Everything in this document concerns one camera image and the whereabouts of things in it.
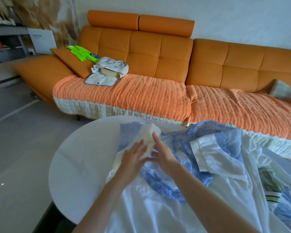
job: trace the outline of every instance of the person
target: person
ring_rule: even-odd
[[[105,185],[73,233],[104,232],[121,193],[138,176],[140,169],[147,161],[159,164],[160,168],[174,180],[208,233],[259,232],[181,165],[170,148],[155,133],[153,133],[153,140],[156,144],[155,149],[158,151],[152,152],[155,158],[139,159],[146,151],[143,141],[135,143],[129,151],[125,150],[116,174]]]

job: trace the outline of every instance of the orange leather sofa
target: orange leather sofa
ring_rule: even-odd
[[[267,94],[274,79],[291,85],[291,50],[193,40],[192,20],[89,11],[88,21],[78,45],[125,61],[128,75],[112,87],[86,85],[93,63],[53,49],[16,66],[41,98],[93,119],[126,114],[182,125],[230,123],[291,158],[291,105]]]

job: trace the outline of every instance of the person's left hand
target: person's left hand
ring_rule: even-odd
[[[142,146],[143,140],[139,143],[136,142],[129,151],[124,151],[121,165],[114,176],[124,185],[124,188],[136,178],[140,169],[147,161],[147,158],[140,160],[140,157],[147,149],[147,146]]]

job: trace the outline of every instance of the round white table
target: round white table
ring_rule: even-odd
[[[50,165],[49,187],[56,207],[78,224],[106,183],[115,158],[121,123],[151,122],[162,132],[186,127],[133,116],[112,116],[90,122],[58,148]]]

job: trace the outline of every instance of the white wall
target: white wall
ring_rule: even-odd
[[[119,11],[195,20],[192,38],[291,49],[291,0],[75,0],[75,7],[80,29],[89,9]]]

